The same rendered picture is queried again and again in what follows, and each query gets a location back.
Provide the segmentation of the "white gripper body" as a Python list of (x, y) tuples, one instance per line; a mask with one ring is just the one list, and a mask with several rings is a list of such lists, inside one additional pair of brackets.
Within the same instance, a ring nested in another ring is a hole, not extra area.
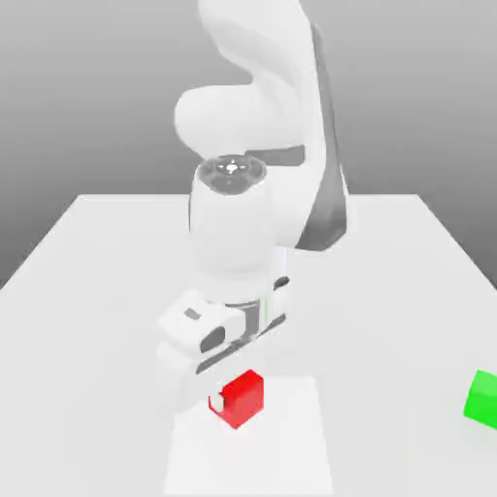
[(200, 359), (166, 341), (156, 352), (156, 398), (163, 414), (177, 414), (218, 393), (248, 369), (264, 372), (280, 360), (289, 337), (286, 315), (280, 315), (255, 338)]

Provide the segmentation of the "small green cube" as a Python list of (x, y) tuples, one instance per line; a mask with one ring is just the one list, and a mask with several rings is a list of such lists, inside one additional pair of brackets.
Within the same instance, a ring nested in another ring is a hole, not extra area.
[(497, 430), (497, 376), (477, 370), (468, 391), (463, 414)]

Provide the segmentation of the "small red cube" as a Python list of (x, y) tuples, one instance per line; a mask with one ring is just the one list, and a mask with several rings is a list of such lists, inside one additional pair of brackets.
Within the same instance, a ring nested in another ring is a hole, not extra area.
[(217, 413), (233, 429), (238, 429), (264, 408), (264, 379), (253, 370), (247, 370), (219, 392), (224, 397), (224, 410)]

